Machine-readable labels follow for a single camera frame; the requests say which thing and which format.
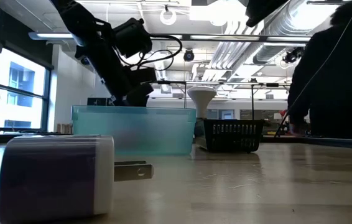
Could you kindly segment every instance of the black jacket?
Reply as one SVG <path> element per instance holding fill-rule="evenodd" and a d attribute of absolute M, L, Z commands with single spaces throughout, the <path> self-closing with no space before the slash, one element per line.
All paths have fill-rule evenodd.
<path fill-rule="evenodd" d="M 346 25 L 316 33 L 296 66 L 290 87 L 290 122 L 299 124 L 310 109 L 312 134 L 352 138 L 352 24 L 347 28 L 327 63 L 297 99 L 338 42 Z"/>

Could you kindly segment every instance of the white funnel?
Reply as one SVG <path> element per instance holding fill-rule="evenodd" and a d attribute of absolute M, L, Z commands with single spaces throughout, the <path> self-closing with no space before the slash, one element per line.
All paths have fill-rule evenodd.
<path fill-rule="evenodd" d="M 206 118 L 206 107 L 215 97 L 216 90 L 207 86 L 195 86 L 189 88 L 187 93 L 194 101 L 197 109 L 197 118 Z"/>

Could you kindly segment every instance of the wooden table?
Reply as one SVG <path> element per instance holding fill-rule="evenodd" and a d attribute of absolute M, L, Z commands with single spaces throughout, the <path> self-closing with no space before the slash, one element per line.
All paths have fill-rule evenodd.
<path fill-rule="evenodd" d="M 261 144 L 250 155 L 118 158 L 132 159 L 153 164 L 154 178 L 116 182 L 110 216 L 69 223 L 352 223 L 352 149 Z"/>

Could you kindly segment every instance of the ceiling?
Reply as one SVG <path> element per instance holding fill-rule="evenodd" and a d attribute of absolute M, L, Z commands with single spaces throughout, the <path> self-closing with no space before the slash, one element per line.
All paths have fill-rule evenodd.
<path fill-rule="evenodd" d="M 136 19 L 143 18 L 145 20 L 145 28 L 150 33 L 161 33 L 161 34 L 224 34 L 227 32 L 226 25 L 214 26 L 210 21 L 193 21 L 190 20 L 188 13 L 191 9 L 191 0 L 179 1 L 177 7 L 170 7 L 170 9 L 176 10 L 177 19 L 172 25 L 165 25 L 160 20 L 160 13 L 163 10 L 163 6 L 145 6 L 145 5 L 120 5 L 120 4 L 84 4 L 95 17 L 108 21 L 113 27 L 116 27 L 123 22 L 126 22 L 129 18 L 134 17 Z M 0 1 L 0 8 L 6 11 L 11 16 L 15 17 L 25 25 L 35 30 L 36 32 L 68 32 L 63 21 L 56 9 L 52 6 L 49 0 L 5 0 Z M 315 31 L 326 29 L 329 26 L 329 22 L 326 20 L 323 24 L 318 26 Z M 75 51 L 75 44 L 73 41 L 61 41 L 63 50 L 72 55 Z M 172 41 L 155 41 L 153 44 L 153 50 L 169 49 L 176 51 L 178 43 Z M 170 67 L 170 71 L 181 71 L 180 73 L 173 72 L 172 79 L 183 80 L 191 75 L 193 64 L 191 62 L 184 62 L 183 53 L 185 49 L 193 49 L 195 53 L 195 60 L 207 60 L 210 61 L 216 50 L 218 49 L 219 42 L 199 42 L 199 41 L 184 41 L 183 52 L 175 57 L 173 65 Z M 275 65 L 264 66 L 258 70 L 261 76 L 260 79 L 266 82 L 284 82 L 285 78 L 290 80 L 292 77 L 294 66 L 292 65 L 287 69 L 283 69 L 282 66 L 277 63 Z M 257 72 L 250 74 L 251 76 L 257 77 Z"/>

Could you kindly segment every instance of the window frame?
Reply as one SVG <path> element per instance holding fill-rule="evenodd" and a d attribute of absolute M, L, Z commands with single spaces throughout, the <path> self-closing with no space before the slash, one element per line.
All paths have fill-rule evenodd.
<path fill-rule="evenodd" d="M 10 93 L 17 93 L 20 95 L 24 96 L 30 96 L 34 98 L 40 98 L 42 99 L 42 114 L 41 114 L 41 123 L 40 123 L 40 128 L 0 128 L 1 131 L 31 131 L 31 132 L 46 132 L 47 131 L 47 120 L 48 120 L 48 114 L 49 114 L 49 91 L 50 91 L 50 77 L 52 75 L 51 68 L 46 67 L 45 65 L 42 65 L 41 63 L 37 62 L 34 59 L 27 58 L 22 54 L 19 54 L 12 49 L 4 48 L 6 50 L 9 50 L 15 54 L 18 54 L 21 57 L 24 57 L 40 66 L 43 66 L 45 68 L 45 79 L 44 79 L 44 92 L 43 95 L 38 95 L 29 91 L 25 90 L 20 90 L 17 88 L 5 86 L 0 84 L 0 89 L 2 90 L 7 90 Z"/>

